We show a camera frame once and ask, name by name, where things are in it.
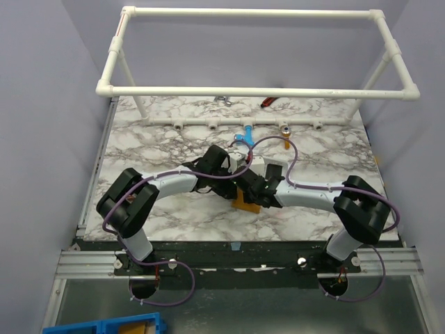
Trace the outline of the white plastic basket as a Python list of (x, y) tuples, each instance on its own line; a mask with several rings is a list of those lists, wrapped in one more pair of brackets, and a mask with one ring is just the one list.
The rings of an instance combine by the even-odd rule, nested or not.
[(263, 157), (266, 162), (266, 174), (267, 170), (278, 170), (279, 175), (285, 175), (288, 169), (288, 163), (282, 159), (275, 159), (270, 157)]

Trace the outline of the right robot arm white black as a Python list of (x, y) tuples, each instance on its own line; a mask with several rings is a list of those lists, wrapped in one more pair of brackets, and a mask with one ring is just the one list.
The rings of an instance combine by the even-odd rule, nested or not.
[(343, 267), (361, 245), (376, 245), (391, 212), (385, 199), (356, 175), (332, 186), (294, 186), (276, 172), (265, 178), (249, 169), (234, 182), (249, 204), (266, 208), (306, 207), (335, 213), (343, 227), (328, 239), (319, 257), (321, 267), (330, 273)]

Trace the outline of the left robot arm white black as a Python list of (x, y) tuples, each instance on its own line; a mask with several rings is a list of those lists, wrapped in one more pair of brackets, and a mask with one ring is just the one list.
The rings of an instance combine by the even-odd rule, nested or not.
[(153, 246), (143, 226), (157, 200), (209, 187), (224, 199), (235, 199), (235, 184), (227, 179), (243, 165), (245, 155), (212, 145), (202, 157), (158, 175), (143, 176), (134, 168), (121, 172), (96, 206), (132, 254), (130, 266), (140, 275), (154, 266)]

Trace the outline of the tan leather card holder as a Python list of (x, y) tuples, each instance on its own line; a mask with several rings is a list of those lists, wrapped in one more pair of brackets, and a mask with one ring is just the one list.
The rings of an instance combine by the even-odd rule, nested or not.
[(261, 207), (254, 203), (246, 203), (244, 201), (243, 193), (239, 193), (236, 200), (232, 201), (232, 207), (245, 212), (251, 212), (253, 214), (259, 214)]

